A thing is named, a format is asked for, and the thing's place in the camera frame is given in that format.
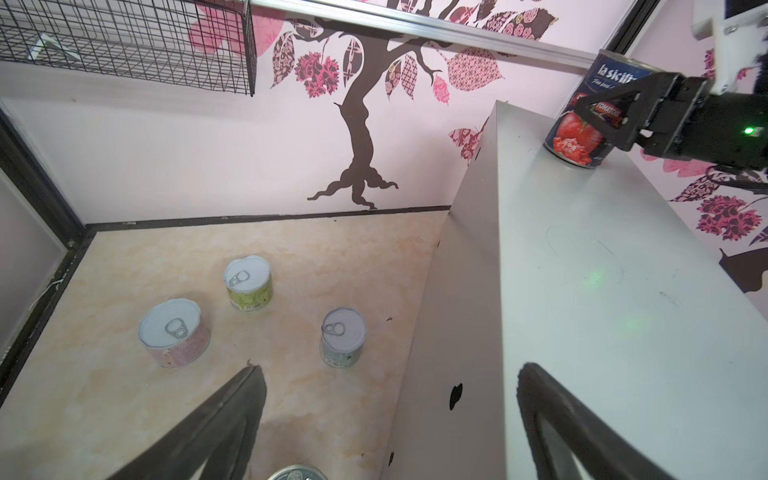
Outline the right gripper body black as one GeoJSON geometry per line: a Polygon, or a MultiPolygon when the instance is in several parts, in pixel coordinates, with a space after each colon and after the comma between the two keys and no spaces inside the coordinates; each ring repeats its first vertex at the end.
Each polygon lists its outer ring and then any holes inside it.
{"type": "Polygon", "coordinates": [[[767,167],[767,93],[711,94],[711,81],[652,74],[640,81],[636,143],[645,153],[741,169],[767,167]]]}

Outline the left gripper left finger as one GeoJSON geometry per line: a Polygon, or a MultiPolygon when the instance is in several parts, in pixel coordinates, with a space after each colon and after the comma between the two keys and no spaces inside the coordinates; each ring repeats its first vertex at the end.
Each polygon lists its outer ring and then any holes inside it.
{"type": "Polygon", "coordinates": [[[267,397],[262,369],[249,364],[113,479],[242,479],[267,397]]]}

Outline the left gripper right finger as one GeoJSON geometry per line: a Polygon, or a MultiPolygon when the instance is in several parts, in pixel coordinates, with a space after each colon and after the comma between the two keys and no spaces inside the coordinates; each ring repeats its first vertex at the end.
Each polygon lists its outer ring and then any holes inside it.
{"type": "Polygon", "coordinates": [[[540,479],[669,479],[536,363],[518,374],[517,401],[540,479]]]}

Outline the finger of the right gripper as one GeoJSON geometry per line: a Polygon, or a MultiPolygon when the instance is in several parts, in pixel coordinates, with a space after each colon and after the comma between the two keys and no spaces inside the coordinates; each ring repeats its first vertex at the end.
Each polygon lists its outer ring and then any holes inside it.
{"type": "Polygon", "coordinates": [[[679,73],[654,73],[580,98],[574,112],[622,151],[672,139],[681,126],[681,103],[672,99],[679,73]]]}

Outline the large blue labelled can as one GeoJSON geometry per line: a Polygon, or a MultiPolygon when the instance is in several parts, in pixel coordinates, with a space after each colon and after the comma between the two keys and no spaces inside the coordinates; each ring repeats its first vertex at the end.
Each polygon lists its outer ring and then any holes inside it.
{"type": "Polygon", "coordinates": [[[328,477],[314,466],[292,464],[275,471],[268,480],[328,480],[328,477]]]}

